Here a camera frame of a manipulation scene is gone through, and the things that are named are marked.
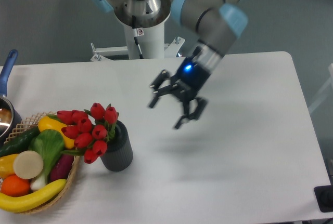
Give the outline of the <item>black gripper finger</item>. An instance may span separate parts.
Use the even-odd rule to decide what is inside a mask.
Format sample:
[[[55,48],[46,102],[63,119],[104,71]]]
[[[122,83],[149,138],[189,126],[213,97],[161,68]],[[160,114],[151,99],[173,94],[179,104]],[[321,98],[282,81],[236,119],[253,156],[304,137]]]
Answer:
[[[175,74],[170,75],[169,71],[163,69],[157,77],[150,84],[150,88],[153,92],[153,99],[149,103],[149,108],[154,108],[160,97],[164,95],[172,95],[177,98],[176,91],[178,90],[178,76]]]
[[[192,101],[196,103],[196,107],[192,112],[190,112],[190,103]],[[201,97],[196,97],[192,100],[185,100],[184,102],[182,102],[183,114],[179,117],[173,128],[180,129],[183,124],[189,121],[199,120],[207,104],[207,99]]]

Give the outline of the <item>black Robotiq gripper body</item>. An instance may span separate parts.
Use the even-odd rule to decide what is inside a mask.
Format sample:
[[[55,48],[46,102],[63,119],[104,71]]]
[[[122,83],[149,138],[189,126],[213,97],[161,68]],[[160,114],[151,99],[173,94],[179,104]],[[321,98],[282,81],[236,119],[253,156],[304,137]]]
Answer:
[[[181,102],[206,102],[205,98],[198,97],[198,93],[209,76],[210,73],[193,57],[187,57],[171,77],[171,94]]]

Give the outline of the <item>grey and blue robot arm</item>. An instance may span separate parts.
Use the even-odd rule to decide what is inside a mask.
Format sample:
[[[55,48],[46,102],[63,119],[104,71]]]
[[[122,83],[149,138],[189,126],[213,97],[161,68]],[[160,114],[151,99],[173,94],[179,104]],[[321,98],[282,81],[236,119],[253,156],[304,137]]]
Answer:
[[[168,18],[198,35],[193,53],[174,75],[163,70],[150,84],[153,108],[161,96],[170,94],[183,105],[175,124],[200,118],[207,105],[198,96],[209,76],[241,36],[247,16],[236,6],[240,0],[92,0],[104,12],[114,12],[122,23],[130,59],[163,58],[164,24]]]

